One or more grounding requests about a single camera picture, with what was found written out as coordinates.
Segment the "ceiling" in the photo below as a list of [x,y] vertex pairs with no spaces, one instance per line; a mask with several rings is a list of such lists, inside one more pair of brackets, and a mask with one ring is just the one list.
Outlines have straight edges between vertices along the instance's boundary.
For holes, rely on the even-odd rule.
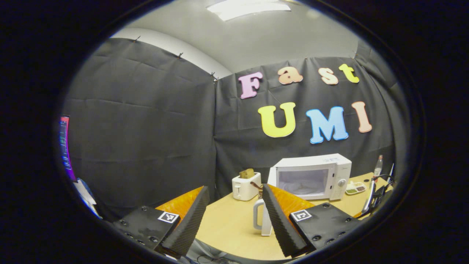
[[231,72],[304,57],[353,57],[358,37],[333,19],[298,3],[222,21],[206,9],[221,0],[175,0],[127,28],[158,31],[217,60]]

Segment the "wooden table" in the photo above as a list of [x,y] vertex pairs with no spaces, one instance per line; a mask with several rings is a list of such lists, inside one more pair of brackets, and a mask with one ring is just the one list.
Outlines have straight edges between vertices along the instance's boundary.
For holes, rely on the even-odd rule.
[[[363,182],[370,179],[373,173],[353,177],[349,181]],[[370,182],[363,182],[367,189],[359,194],[344,194],[341,200],[329,199],[313,200],[313,204],[329,202],[351,216],[359,213],[370,195]],[[376,188],[387,184],[382,178],[378,179]],[[196,238],[200,241],[229,254],[259,260],[286,259],[272,230],[270,236],[262,236],[261,231],[254,229],[252,224],[253,206],[257,196],[250,201],[240,201],[229,194],[207,206]]]

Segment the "blue letter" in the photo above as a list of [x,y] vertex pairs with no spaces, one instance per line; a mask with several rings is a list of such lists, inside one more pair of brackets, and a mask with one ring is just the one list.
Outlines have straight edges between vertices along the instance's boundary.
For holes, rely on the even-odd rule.
[[319,129],[321,129],[328,141],[331,140],[333,130],[335,140],[348,138],[348,133],[345,131],[344,116],[342,115],[343,111],[344,108],[340,106],[331,108],[329,120],[325,118],[319,109],[311,109],[306,112],[306,115],[311,119],[311,127],[313,129],[313,137],[310,139],[311,144],[318,144],[324,141],[324,138],[319,133]]

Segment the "microwave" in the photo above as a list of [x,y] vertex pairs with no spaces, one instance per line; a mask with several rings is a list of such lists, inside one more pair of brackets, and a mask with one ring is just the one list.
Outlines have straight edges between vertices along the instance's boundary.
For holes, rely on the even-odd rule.
[[267,183],[305,200],[341,199],[352,162],[340,154],[284,158],[270,168]]

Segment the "black cloth backdrop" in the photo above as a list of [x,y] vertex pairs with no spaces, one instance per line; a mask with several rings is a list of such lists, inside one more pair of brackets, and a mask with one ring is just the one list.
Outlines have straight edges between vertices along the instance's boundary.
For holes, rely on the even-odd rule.
[[[290,60],[238,72],[214,85],[210,74],[165,50],[109,39],[83,65],[64,102],[73,170],[90,186],[108,220],[201,185],[209,186],[213,202],[231,192],[231,179],[239,171],[254,168],[266,182],[269,168],[284,157],[340,153],[352,161],[354,177],[373,171],[383,154],[383,173],[388,173],[395,160],[393,131],[403,132],[406,120],[399,119],[399,87],[364,43],[358,51],[363,55],[356,60]],[[355,70],[358,84],[339,70],[343,63]],[[286,66],[297,68],[303,81],[282,85],[277,71]],[[325,84],[319,68],[332,69],[339,83]],[[257,95],[241,99],[238,77],[257,71],[264,76]],[[370,132],[358,131],[351,107],[356,101],[366,104]],[[286,121],[279,105],[285,102],[296,104],[295,131],[271,138],[257,110],[276,106],[275,124],[282,127]],[[328,118],[334,106],[344,108],[349,137],[311,144],[306,111],[319,109]],[[407,141],[399,143],[405,149]]]
[[108,39],[89,57],[63,113],[72,168],[104,218],[202,185],[215,199],[214,96],[210,74],[143,42]]

